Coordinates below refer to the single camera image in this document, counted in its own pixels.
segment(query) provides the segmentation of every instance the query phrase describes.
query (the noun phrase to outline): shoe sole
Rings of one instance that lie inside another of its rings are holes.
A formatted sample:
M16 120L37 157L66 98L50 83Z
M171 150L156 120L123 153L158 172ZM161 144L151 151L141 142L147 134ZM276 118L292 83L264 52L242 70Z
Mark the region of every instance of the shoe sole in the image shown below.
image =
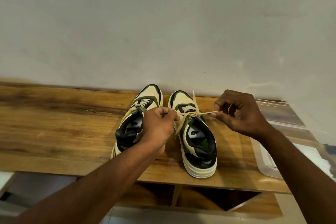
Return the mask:
M173 92L170 97L169 97L169 102L168 102L168 107L172 108L170 106L170 99L171 96L175 93ZM183 160L183 165L186 169L186 171L188 172L188 174L190 174L191 176L195 177L195 178L208 178L210 176L212 176L215 172L216 172L216 168L217 168L217 158L216 158L216 162L212 167L206 168L206 169L202 169L202 168L197 168L194 167L187 159L186 154L183 150L183 145L182 145L182 140L181 140L181 136L180 134L178 134L178 138L180 140L180 144L181 144L181 153L182 153L182 160Z
M161 101L159 103L159 107L160 107L160 106L163 106L163 94L162 94L162 91L161 91L160 88L159 88L159 90L160 90L160 93L161 93ZM111 158L117 156L120 153L121 153L121 151L119 150L119 148L117 146L117 141L115 141L115 144L113 146L112 153L111 153Z

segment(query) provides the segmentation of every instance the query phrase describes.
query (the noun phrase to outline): tied shoelace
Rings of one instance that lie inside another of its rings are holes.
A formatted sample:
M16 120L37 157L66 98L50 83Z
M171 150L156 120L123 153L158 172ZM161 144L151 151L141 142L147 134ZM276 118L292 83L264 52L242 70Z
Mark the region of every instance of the tied shoelace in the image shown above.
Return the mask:
M150 101L151 101L150 99L142 99L139 104L136 104L135 106L131 107L131 109L129 109L128 112L126 112L124 117L127 117L131 112L136 111L138 107L144 108L146 104L148 104Z
M211 114L211 113L214 113L214 112L218 112L218 111L200 112L199 109L198 109L197 102L196 102L196 95L195 95L195 91L194 90L192 91L192 99L194 101L195 107L193 107L191 105L187 105L185 107L182 107L182 111L184 113L181 112L181 113L178 114L178 115L182 115L183 118L182 118L182 120L180 120L180 125L176 129L176 135L180 132L181 128L183 127L184 121L186 120L187 116L197 117L197 116L203 116L203 115L206 115L206 114Z

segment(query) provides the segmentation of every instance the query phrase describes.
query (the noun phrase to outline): white and green sneaker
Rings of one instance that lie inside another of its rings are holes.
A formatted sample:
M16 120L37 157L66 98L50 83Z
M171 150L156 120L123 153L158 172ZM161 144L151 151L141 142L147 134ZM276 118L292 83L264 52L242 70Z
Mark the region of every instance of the white and green sneaker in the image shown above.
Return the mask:
M136 96L115 132L116 142L111 158L132 147L141 139L144 112L159 106L163 106L162 91L155 84L147 85Z
M174 122L174 128L180 138L187 172L196 178L207 178L217 167L216 141L202 117L208 113L199 112L195 94L193 96L194 99L182 90L175 91L169 98L168 107L180 116L180 120Z

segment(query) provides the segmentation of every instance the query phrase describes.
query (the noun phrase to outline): forearm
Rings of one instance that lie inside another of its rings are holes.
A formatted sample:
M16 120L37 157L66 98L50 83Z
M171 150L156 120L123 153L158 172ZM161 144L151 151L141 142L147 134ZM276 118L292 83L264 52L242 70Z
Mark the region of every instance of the forearm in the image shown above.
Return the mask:
M20 215L16 223L98 223L155 160L160 148L140 141L89 175L40 201Z
M334 223L336 183L303 155L281 132L258 138L272 156L308 224Z

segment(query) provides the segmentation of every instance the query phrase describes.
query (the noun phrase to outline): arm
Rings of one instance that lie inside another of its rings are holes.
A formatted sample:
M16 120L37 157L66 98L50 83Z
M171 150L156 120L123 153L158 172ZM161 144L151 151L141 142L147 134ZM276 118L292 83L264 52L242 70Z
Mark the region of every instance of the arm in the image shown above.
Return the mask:
M143 119L144 135L82 179L32 206L15 223L99 223L143 171L163 152L179 117L167 107L153 108Z
M336 183L267 122L253 95L226 90L214 109L213 117L266 148L308 224L335 222Z

